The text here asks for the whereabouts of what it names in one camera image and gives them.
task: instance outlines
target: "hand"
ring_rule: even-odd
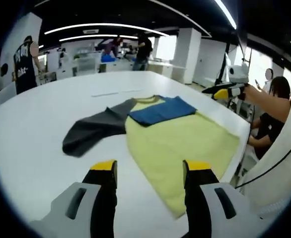
[[[254,141],[255,141],[255,138],[252,135],[250,135],[248,138],[247,144],[253,146]]]

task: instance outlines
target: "gray sleeve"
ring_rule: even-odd
[[[125,122],[135,99],[129,99],[104,112],[78,120],[63,140],[64,153],[80,157],[102,138],[126,134]]]

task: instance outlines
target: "black cable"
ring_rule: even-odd
[[[258,175],[257,177],[253,178],[251,181],[248,181],[248,182],[245,182],[243,183],[242,185],[240,186],[237,186],[236,188],[240,188],[240,187],[243,187],[247,184],[250,184],[251,182],[261,178],[262,176],[264,176],[265,174],[269,173],[271,170],[273,170],[275,167],[277,167],[283,160],[286,159],[286,157],[291,153],[291,149],[288,151],[288,153],[286,153],[285,156],[283,156],[283,158],[281,160],[279,160],[274,166],[272,166],[270,169],[268,169],[267,171],[265,171],[264,173],[262,173],[261,175]]]
[[[254,121],[254,119],[255,119],[255,105],[254,105],[254,110],[253,110],[253,117],[252,117],[252,119],[251,119],[251,122],[253,122],[253,121]]]

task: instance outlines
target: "blue fabric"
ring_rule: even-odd
[[[114,62],[116,61],[116,58],[112,58],[110,55],[103,55],[101,56],[101,62],[106,63],[106,62]]]
[[[164,98],[164,103],[153,105],[142,110],[130,112],[129,116],[143,126],[150,126],[162,121],[194,114],[196,109],[180,97]]]

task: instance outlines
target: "white cloth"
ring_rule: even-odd
[[[269,91],[270,91],[270,86],[271,86],[271,82],[272,82],[272,81],[273,81],[273,80],[271,79],[271,80],[268,80],[268,81],[265,82],[265,86],[263,87],[263,90],[264,90],[265,92],[269,93]]]

